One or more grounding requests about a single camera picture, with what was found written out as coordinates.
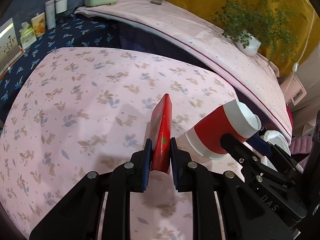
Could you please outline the red white paper cup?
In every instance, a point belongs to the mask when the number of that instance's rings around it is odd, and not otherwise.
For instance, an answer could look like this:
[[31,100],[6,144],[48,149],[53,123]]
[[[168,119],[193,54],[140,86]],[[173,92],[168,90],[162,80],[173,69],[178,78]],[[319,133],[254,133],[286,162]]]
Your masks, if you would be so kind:
[[227,154],[220,145],[224,134],[231,134],[244,142],[260,129],[259,117],[246,104],[234,99],[201,119],[185,132],[185,137],[198,155],[210,160],[220,160]]

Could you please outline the red paper box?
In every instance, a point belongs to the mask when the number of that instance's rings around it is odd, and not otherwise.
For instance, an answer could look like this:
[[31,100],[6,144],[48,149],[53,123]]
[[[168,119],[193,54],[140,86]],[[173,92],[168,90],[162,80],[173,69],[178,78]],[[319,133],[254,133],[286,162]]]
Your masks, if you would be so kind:
[[164,94],[152,111],[149,138],[153,147],[151,170],[166,174],[168,174],[170,166],[171,122],[172,102],[169,94]]

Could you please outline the pink dotted cloth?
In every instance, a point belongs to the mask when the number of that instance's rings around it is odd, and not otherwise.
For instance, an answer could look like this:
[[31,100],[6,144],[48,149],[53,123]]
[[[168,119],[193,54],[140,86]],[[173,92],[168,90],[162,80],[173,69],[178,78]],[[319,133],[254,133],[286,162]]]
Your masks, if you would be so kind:
[[291,141],[292,126],[274,70],[259,55],[242,53],[214,24],[166,1],[156,5],[150,0],[118,0],[81,6],[75,13],[117,20],[182,48],[249,98]]

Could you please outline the pink rabbit print tablecloth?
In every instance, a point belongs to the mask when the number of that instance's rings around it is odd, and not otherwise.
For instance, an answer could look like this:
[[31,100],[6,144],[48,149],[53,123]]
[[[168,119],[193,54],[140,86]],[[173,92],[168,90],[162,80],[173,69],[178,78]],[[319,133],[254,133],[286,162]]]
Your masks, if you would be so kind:
[[208,70],[158,55],[61,48],[29,76],[1,135],[1,204],[24,236],[89,171],[106,173],[144,147],[152,110],[172,101],[171,134],[236,99]]

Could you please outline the green plant white pot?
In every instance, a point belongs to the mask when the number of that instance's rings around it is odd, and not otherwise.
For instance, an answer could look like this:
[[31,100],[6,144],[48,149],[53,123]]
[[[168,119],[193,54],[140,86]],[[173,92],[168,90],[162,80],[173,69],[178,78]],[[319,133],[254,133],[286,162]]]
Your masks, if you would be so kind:
[[226,0],[212,16],[223,28],[223,36],[240,42],[248,48],[256,38],[270,51],[270,57],[278,53],[281,59],[289,57],[298,45],[298,38],[289,28],[296,13],[281,0]]

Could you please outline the navy floral cloth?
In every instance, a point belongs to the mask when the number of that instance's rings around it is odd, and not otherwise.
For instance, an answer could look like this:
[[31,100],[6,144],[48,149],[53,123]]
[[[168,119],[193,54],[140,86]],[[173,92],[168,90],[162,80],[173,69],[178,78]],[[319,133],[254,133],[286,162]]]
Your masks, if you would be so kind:
[[14,100],[37,65],[51,52],[62,47],[119,48],[119,29],[115,21],[71,15],[46,31],[29,46],[1,79],[1,121],[5,122]]

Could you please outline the green tissue pack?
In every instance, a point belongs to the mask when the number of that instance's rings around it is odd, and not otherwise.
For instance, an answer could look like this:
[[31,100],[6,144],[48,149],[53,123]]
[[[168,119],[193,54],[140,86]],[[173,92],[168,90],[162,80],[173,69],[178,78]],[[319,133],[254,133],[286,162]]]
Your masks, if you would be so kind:
[[31,46],[34,42],[36,42],[37,38],[35,35],[35,31],[31,24],[28,22],[23,22],[21,24],[20,32],[20,41],[22,48],[26,50],[29,46]]

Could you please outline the white tall tube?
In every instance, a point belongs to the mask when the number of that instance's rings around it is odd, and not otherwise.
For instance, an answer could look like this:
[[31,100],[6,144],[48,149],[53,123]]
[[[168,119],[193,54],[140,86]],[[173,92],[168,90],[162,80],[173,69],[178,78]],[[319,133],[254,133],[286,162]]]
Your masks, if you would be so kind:
[[45,5],[47,29],[50,30],[56,27],[55,0],[49,0],[44,5]]

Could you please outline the white cylindrical jar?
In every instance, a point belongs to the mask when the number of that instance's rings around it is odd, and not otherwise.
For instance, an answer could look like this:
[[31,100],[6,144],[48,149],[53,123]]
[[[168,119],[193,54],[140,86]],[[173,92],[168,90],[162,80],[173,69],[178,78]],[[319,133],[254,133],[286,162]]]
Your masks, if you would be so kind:
[[67,11],[67,0],[55,0],[55,12],[60,14]]

